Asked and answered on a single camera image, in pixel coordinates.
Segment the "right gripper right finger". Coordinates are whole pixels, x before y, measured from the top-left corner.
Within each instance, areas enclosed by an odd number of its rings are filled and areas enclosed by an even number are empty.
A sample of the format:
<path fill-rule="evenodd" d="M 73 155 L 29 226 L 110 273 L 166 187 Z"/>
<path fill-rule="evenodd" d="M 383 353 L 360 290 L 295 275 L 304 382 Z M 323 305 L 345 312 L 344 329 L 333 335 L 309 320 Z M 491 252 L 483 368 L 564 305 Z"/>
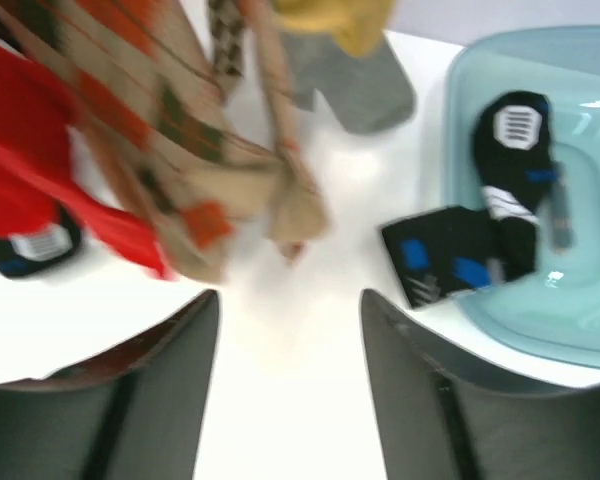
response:
<path fill-rule="evenodd" d="M 600 384 L 570 388 L 479 358 L 362 292 L 369 383 L 391 479 L 600 479 Z"/>

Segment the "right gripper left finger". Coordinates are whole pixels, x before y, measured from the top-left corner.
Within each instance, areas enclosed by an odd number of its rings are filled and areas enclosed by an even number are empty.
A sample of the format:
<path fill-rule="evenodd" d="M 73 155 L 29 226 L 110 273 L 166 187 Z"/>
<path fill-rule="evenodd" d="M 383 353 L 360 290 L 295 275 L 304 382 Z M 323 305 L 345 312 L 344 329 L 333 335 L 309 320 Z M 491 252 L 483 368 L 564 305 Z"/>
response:
<path fill-rule="evenodd" d="M 206 290 L 94 357 L 0 384 L 0 480 L 192 478 L 218 326 Z"/>

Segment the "black blue sock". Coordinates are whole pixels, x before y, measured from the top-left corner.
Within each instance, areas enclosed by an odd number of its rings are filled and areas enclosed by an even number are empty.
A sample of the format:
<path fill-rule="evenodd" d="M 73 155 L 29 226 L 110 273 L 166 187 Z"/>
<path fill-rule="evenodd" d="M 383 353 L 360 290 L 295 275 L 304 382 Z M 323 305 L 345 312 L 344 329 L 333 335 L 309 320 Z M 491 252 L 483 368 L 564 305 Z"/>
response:
<path fill-rule="evenodd" d="M 483 207 L 451 205 L 381 227 L 409 307 L 533 273 L 543 204 L 554 249 L 572 246 L 564 170 L 552 158 L 550 120 L 545 95 L 501 95 L 480 114 L 471 136 Z"/>
<path fill-rule="evenodd" d="M 57 205 L 59 219 L 42 230 L 0 238 L 0 274 L 22 279 L 55 268 L 82 248 L 83 232 L 73 217 Z"/>

